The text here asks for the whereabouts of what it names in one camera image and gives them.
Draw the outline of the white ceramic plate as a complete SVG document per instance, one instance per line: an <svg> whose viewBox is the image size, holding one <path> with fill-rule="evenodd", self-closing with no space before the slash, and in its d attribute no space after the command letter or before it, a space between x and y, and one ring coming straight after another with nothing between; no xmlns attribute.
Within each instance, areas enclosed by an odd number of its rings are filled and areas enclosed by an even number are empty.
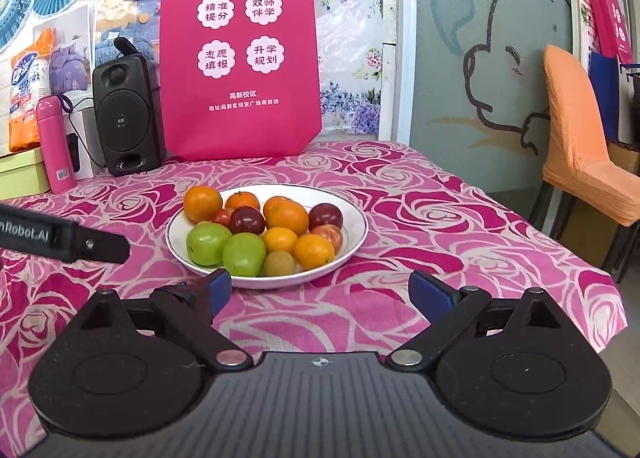
<svg viewBox="0 0 640 458"><path fill-rule="evenodd" d="M232 277L232 285L238 289L248 290L272 290L280 288L295 287L303 285L308 281L313 281L320 277L329 275L332 271L339 269L346 264L349 259L361 248L366 241L369 224L366 215L355 204L352 204L343 197L331 191L318 188L282 185L282 184L259 184L241 186L221 190L220 194L227 199L238 191L247 191L256 196L260 204L264 204L269 198L282 196L296 201L307 211L314 205L320 203L330 203L335 205L343 215L343 244L333 262L312 270L302 270L297 266L298 272L295 275L285 277ZM186 235L193 228L194 224L186 218L183 210L178 211L169 221L165 230L165 243L171 255L184 267L193 271L198 276L206 276L212 270L207 267L196 265L190 260L186 249Z"/></svg>

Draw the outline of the small mandarin behind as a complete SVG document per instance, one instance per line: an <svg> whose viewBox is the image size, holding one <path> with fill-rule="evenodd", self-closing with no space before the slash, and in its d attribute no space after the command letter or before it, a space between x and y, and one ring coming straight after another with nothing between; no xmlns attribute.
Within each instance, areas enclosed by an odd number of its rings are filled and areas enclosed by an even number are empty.
<svg viewBox="0 0 640 458"><path fill-rule="evenodd" d="M281 202L288 202L288 198L284 196L273 196L269 198L262 206L262 215L268 217L272 210Z"/></svg>

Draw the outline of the hanging pink bag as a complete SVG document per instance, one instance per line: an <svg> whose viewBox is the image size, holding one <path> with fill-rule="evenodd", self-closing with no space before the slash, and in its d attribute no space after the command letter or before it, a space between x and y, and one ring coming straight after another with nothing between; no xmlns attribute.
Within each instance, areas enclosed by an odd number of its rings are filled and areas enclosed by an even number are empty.
<svg viewBox="0 0 640 458"><path fill-rule="evenodd" d="M630 35L625 16L617 0L589 0L600 46L605 57L620 63L634 63Z"/></svg>

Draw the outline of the green apple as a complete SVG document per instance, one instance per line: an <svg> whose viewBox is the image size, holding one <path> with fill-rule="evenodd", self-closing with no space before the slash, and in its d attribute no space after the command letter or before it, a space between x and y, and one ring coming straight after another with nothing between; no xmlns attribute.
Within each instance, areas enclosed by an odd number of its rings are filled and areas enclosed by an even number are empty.
<svg viewBox="0 0 640 458"><path fill-rule="evenodd" d="M222 266L232 276L257 277L266 256L266 246L260 236L236 233L224 245Z"/></svg>
<svg viewBox="0 0 640 458"><path fill-rule="evenodd" d="M203 267L213 267L222 262L224 245L232 232L224 225L200 222L186 235L186 251L190 260Z"/></svg>

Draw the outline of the small red apple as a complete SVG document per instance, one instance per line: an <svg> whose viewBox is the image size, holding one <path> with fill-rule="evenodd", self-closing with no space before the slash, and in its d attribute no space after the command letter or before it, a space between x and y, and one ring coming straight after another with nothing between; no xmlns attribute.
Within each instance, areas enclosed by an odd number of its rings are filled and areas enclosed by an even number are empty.
<svg viewBox="0 0 640 458"><path fill-rule="evenodd" d="M212 222L215 224L223 225L226 228L229 228L231 225L232 214L233 214L232 209L229 209L228 207L223 207L212 216Z"/></svg>

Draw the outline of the blue bag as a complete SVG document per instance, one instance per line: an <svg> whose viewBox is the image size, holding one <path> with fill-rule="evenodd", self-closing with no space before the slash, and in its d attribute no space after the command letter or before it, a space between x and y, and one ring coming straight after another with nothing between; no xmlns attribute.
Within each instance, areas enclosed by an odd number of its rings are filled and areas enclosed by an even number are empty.
<svg viewBox="0 0 640 458"><path fill-rule="evenodd" d="M593 51L589 60L589 80L596 95L600 118L606 138L618 139L620 125L620 84L616 58Z"/></svg>

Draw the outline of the small orange kumquat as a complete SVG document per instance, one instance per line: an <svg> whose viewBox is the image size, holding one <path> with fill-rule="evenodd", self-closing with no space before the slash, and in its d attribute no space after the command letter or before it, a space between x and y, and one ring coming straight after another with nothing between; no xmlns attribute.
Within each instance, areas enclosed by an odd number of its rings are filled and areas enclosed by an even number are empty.
<svg viewBox="0 0 640 458"><path fill-rule="evenodd" d="M312 270L332 263L335 250L332 243L325 237L307 233L297 239L294 244L294 259L303 270Z"/></svg>

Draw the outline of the orange chair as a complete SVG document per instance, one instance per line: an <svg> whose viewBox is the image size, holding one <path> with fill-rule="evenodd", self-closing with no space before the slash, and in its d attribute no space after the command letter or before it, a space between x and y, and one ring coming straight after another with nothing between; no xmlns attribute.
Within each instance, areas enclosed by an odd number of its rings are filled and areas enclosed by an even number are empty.
<svg viewBox="0 0 640 458"><path fill-rule="evenodd" d="M596 95L582 64L570 52L548 45L544 74L549 99L550 136L542 184L529 219L541 215L555 189L591 205L618 225L602 269L621 281L639 236L639 176L616 165L608 154Z"/></svg>

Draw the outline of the dark red apple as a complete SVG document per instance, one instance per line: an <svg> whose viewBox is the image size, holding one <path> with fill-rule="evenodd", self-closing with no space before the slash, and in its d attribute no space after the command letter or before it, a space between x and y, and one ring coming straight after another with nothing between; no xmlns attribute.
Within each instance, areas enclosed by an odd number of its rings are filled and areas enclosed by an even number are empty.
<svg viewBox="0 0 640 458"><path fill-rule="evenodd" d="M238 207L230 216L229 229L235 235L237 233L254 233L261 236L266 229L266 221L254 207Z"/></svg>

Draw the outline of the brown longan fruit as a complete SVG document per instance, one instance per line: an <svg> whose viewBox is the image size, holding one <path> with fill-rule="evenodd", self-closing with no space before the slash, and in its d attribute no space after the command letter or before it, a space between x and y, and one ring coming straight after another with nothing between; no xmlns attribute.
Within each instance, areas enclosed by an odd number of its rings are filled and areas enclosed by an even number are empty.
<svg viewBox="0 0 640 458"><path fill-rule="evenodd" d="M283 277L296 273L296 261L291 253L285 251L270 252L262 264L262 276Z"/></svg>

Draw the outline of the mandarin with green stem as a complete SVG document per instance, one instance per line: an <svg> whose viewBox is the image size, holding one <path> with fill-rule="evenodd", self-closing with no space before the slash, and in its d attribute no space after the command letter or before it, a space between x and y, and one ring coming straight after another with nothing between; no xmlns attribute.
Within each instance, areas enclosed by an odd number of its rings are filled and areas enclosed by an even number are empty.
<svg viewBox="0 0 640 458"><path fill-rule="evenodd" d="M262 206L254 193L244 190L233 192L232 195L228 196L224 207L230 210L236 210L240 207L251 207L258 210L258 212L262 210Z"/></svg>

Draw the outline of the small yellow orange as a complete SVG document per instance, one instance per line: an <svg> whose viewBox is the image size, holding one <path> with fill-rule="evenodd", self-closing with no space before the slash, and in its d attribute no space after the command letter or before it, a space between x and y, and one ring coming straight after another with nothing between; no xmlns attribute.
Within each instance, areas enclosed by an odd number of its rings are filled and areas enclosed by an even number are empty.
<svg viewBox="0 0 640 458"><path fill-rule="evenodd" d="M272 227L262 235L262 241L264 241L268 253L286 252L293 255L297 240L296 233L286 227Z"/></svg>

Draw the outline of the red orange apple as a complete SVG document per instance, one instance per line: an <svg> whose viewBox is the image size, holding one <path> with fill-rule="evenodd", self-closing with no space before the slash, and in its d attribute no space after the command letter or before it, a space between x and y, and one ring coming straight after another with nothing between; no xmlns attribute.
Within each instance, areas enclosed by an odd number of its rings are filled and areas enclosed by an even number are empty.
<svg viewBox="0 0 640 458"><path fill-rule="evenodd" d="M311 232L329 241L335 254L340 253L344 239L342 231L337 226L332 224L318 225Z"/></svg>

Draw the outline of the large orange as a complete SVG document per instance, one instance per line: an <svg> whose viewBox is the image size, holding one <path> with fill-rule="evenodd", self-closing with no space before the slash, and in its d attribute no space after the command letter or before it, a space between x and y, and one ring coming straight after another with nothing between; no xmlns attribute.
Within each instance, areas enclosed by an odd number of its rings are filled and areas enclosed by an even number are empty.
<svg viewBox="0 0 640 458"><path fill-rule="evenodd" d="M265 211L265 219L268 228L287 228L299 237L303 236L309 227L307 210L292 200L278 200L270 204Z"/></svg>
<svg viewBox="0 0 640 458"><path fill-rule="evenodd" d="M184 195L184 214L195 224L209 221L214 214L221 209L222 198L220 193L214 188L194 186Z"/></svg>

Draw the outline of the light green box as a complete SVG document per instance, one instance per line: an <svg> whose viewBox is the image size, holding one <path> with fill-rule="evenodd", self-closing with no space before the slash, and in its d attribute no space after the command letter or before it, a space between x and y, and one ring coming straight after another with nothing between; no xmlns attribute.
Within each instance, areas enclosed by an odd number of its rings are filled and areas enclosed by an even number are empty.
<svg viewBox="0 0 640 458"><path fill-rule="evenodd" d="M1 158L1 200L39 195L49 190L49 179L39 147Z"/></svg>

